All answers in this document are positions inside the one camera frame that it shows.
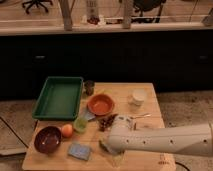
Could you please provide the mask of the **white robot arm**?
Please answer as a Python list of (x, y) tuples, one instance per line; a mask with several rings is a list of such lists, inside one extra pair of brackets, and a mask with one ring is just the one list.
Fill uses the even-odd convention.
[(126, 150), (213, 157), (213, 124), (134, 130), (131, 117), (115, 117), (104, 143), (117, 155)]

